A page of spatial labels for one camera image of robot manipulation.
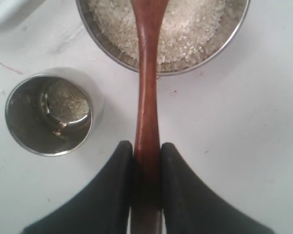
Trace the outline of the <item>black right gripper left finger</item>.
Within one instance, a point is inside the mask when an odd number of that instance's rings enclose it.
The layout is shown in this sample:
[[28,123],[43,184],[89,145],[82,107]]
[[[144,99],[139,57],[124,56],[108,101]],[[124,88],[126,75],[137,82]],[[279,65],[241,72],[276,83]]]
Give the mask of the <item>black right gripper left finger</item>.
[[131,203],[133,149],[121,141],[91,182],[24,234],[125,234]]

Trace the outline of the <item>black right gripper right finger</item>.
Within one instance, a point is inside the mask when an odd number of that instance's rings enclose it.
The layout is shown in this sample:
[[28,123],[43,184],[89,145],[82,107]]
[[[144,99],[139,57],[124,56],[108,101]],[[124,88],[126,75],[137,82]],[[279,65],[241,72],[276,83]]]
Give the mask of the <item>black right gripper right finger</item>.
[[168,234],[272,234],[211,190],[174,144],[161,148],[161,186]]

